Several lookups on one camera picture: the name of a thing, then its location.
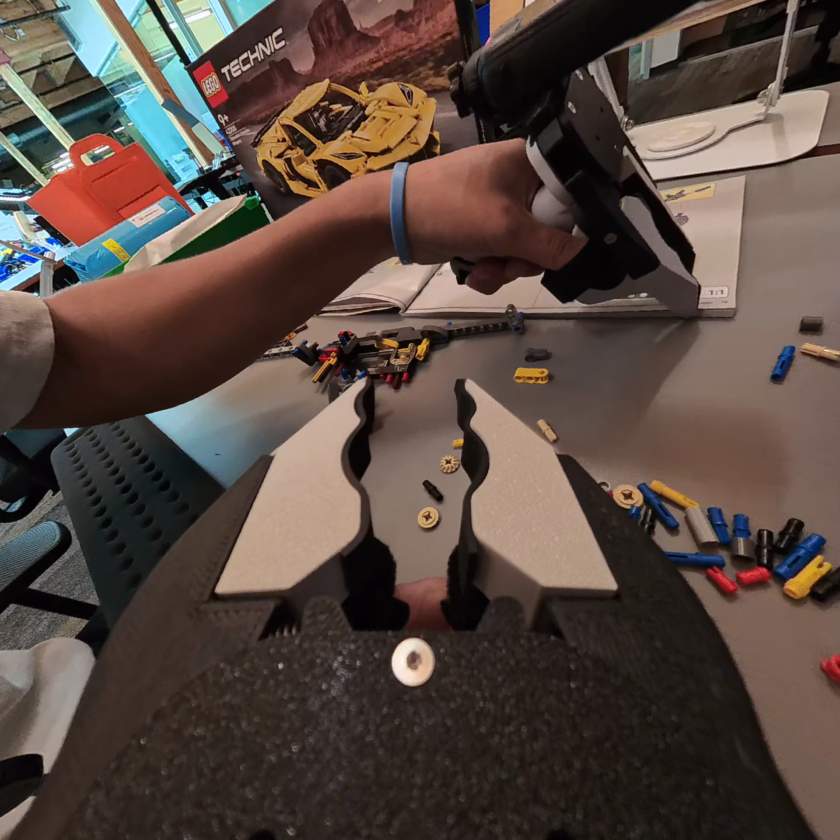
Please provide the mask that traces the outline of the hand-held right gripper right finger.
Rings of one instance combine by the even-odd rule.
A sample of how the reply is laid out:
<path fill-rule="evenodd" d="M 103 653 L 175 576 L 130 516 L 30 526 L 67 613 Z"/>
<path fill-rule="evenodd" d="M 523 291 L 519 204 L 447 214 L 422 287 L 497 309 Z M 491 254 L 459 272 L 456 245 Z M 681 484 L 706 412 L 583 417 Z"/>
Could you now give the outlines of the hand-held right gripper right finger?
<path fill-rule="evenodd" d="M 454 384 L 464 493 L 442 611 L 476 630 L 497 598 L 534 625 L 549 598 L 613 599 L 618 583 L 556 451 L 471 379 Z"/>

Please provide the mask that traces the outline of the white paper bag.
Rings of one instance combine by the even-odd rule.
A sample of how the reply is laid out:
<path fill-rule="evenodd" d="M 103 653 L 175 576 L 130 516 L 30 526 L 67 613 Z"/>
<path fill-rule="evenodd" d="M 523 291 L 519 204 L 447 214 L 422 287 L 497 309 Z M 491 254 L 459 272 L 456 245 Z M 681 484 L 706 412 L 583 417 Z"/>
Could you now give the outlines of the white paper bag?
<path fill-rule="evenodd" d="M 165 257 L 172 257 L 177 250 L 187 247 L 199 235 L 210 232 L 227 217 L 240 210 L 247 204 L 245 195 L 219 200 L 200 210 L 190 219 L 180 222 L 170 230 L 147 242 L 123 267 L 123 271 L 138 271 L 160 264 Z"/>

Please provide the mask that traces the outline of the blue cylinder roll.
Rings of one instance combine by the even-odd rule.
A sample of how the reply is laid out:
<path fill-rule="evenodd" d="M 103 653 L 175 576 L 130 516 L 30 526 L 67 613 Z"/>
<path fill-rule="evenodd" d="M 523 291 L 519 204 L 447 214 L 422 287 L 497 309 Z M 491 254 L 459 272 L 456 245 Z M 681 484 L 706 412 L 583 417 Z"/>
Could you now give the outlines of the blue cylinder roll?
<path fill-rule="evenodd" d="M 145 244 L 192 217 L 192 210 L 165 195 L 93 237 L 63 257 L 80 281 L 93 281 L 127 264 Z"/>

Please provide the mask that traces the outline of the white shirt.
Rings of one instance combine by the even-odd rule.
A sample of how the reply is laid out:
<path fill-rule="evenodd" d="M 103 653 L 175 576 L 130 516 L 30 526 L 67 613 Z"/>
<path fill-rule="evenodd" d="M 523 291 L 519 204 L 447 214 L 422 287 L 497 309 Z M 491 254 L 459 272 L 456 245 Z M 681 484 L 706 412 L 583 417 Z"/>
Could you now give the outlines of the white shirt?
<path fill-rule="evenodd" d="M 2 292 L 2 432 L 17 427 L 37 404 L 53 351 L 47 304 L 25 292 Z M 2 650 L 2 760 L 40 753 L 43 778 L 48 777 L 93 665 L 90 648 L 72 638 Z M 23 813 L 30 798 L 8 812 Z M 3 825 L 12 823 L 7 813 L 2 813 Z"/>

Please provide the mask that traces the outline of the grey mesh office chair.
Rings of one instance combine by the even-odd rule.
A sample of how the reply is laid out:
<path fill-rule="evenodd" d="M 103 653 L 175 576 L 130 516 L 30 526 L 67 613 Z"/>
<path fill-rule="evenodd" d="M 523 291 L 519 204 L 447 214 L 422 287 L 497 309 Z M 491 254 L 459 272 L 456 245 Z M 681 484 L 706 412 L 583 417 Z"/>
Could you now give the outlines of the grey mesh office chair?
<path fill-rule="evenodd" d="M 2 603 L 27 589 L 70 548 L 72 533 L 57 521 L 42 521 L 2 546 Z"/>

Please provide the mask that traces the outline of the lego set box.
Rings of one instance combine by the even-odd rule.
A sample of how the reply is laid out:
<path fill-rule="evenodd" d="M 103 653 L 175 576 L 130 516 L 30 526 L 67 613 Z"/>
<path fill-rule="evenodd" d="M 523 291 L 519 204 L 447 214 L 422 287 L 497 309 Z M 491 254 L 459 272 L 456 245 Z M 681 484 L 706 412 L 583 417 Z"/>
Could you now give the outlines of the lego set box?
<path fill-rule="evenodd" d="M 362 175 L 479 142 L 449 72 L 474 2 L 272 2 L 190 67 L 272 219 Z"/>

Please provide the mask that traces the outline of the white stand base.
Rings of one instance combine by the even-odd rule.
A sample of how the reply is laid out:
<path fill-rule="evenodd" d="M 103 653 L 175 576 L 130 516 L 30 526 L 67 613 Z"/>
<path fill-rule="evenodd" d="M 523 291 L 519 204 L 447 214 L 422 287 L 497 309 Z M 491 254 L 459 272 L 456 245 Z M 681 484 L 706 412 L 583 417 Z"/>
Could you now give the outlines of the white stand base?
<path fill-rule="evenodd" d="M 656 182 L 745 170 L 815 149 L 828 100 L 821 88 L 788 92 L 773 107 L 733 104 L 636 125 L 628 137 Z"/>

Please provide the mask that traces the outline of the lego chassis assembly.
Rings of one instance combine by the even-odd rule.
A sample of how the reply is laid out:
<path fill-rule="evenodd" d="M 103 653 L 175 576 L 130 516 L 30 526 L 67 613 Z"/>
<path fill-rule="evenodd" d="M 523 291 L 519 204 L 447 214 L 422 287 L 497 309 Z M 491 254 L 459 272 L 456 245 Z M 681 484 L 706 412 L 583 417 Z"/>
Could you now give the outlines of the lego chassis assembly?
<path fill-rule="evenodd" d="M 501 321 L 471 322 L 467 326 L 426 326 L 421 329 L 399 327 L 381 332 L 357 336 L 352 331 L 341 331 L 337 337 L 324 346 L 300 341 L 290 332 L 285 339 L 267 349 L 259 362 L 277 359 L 297 359 L 310 367 L 312 384 L 337 386 L 339 389 L 359 379 L 381 379 L 389 387 L 399 389 L 411 382 L 417 366 L 431 357 L 437 347 L 446 347 L 452 341 L 524 329 L 524 314 L 514 306 L 508 306 Z"/>

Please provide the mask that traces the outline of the person's left forearm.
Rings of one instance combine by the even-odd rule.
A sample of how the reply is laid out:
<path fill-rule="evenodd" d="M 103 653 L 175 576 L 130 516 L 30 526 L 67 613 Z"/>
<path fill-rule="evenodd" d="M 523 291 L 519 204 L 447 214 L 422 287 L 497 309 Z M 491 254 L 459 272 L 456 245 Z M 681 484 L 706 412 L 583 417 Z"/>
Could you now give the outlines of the person's left forearm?
<path fill-rule="evenodd" d="M 391 177 L 366 175 L 197 257 L 43 302 L 52 361 L 10 427 L 88 426 L 202 396 L 394 255 Z"/>

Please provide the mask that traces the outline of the blue wristband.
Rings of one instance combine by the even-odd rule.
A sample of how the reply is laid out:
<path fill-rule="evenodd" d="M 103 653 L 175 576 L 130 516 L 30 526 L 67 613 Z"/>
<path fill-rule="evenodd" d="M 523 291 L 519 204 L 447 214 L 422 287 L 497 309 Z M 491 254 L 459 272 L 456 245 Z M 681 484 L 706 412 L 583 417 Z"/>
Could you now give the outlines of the blue wristband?
<path fill-rule="evenodd" d="M 387 215 L 389 215 L 389 229 L 391 239 L 394 244 L 394 254 L 401 264 L 412 264 L 412 254 L 407 240 L 407 227 L 406 227 L 406 177 L 407 177 L 407 162 L 394 164 L 389 180 L 389 199 L 387 199 Z"/>

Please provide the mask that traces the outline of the green plastic bin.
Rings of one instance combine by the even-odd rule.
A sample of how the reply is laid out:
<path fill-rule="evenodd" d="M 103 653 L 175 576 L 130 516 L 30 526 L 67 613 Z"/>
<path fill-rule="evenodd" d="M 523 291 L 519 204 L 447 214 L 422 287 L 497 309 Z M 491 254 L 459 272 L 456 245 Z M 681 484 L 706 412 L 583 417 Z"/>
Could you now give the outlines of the green plastic bin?
<path fill-rule="evenodd" d="M 175 260 L 195 257 L 205 252 L 217 250 L 220 247 L 225 247 L 232 242 L 237 242 L 239 239 L 265 227 L 270 224 L 270 215 L 267 214 L 265 207 L 262 205 L 260 199 L 257 195 L 247 197 L 247 204 L 227 217 L 222 224 L 215 225 L 210 232 L 205 232 L 199 235 L 194 242 L 190 242 L 187 247 L 177 250 L 172 257 L 165 257 L 160 264 L 170 264 Z M 108 272 L 105 277 L 115 277 L 123 272 L 123 265 L 118 269 Z"/>

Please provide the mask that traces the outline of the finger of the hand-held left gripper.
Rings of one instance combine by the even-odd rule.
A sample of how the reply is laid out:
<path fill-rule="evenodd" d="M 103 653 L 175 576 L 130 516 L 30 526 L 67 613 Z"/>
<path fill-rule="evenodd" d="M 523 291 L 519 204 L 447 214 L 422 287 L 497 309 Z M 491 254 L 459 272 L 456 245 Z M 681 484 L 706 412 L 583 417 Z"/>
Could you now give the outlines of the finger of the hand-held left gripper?
<path fill-rule="evenodd" d="M 589 289 L 578 297 L 586 312 L 609 316 L 693 317 L 700 286 L 690 267 L 659 234 L 654 217 L 638 197 L 624 197 L 621 210 L 654 252 L 659 265 L 641 279 L 626 277 L 614 289 Z"/>

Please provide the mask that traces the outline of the instruction booklet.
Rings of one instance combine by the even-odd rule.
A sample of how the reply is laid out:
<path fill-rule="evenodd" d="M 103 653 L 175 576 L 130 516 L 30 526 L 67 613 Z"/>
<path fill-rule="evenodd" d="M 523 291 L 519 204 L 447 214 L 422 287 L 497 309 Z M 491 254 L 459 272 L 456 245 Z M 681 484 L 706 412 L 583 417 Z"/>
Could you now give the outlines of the instruction booklet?
<path fill-rule="evenodd" d="M 661 192 L 696 254 L 693 276 L 700 286 L 700 317 L 730 319 L 736 312 L 745 184 L 745 177 L 731 177 Z M 492 296 L 482 296 L 457 286 L 447 265 L 402 265 L 397 259 L 372 267 L 325 306 L 322 316 L 392 309 L 411 319 L 477 319 L 502 314 L 508 304 L 528 319 L 668 317 L 666 307 L 644 294 L 591 306 L 563 304 L 539 277 L 518 279 Z"/>

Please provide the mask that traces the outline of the pile of lego pins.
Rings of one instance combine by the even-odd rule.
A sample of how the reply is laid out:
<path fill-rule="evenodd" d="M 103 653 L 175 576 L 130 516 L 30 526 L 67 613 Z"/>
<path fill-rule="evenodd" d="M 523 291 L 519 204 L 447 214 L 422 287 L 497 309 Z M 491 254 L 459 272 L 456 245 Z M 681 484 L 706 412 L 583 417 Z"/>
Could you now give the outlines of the pile of lego pins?
<path fill-rule="evenodd" d="M 601 486 L 649 536 L 656 526 L 686 529 L 698 549 L 666 551 L 668 559 L 703 571 L 726 598 L 776 583 L 788 601 L 838 601 L 838 558 L 826 558 L 826 538 L 798 518 L 776 531 L 753 529 L 745 513 L 703 508 L 661 481 Z"/>

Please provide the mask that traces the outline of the person's left hand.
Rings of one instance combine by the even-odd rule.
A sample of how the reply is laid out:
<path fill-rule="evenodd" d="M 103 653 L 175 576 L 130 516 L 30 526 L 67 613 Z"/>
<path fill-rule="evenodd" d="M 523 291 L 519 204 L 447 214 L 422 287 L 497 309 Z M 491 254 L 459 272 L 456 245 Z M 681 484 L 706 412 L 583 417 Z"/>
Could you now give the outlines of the person's left hand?
<path fill-rule="evenodd" d="M 539 187 L 523 139 L 411 165 L 404 180 L 407 254 L 417 264 L 472 262 L 466 284 L 486 296 L 564 267 L 586 240 L 534 219 Z"/>

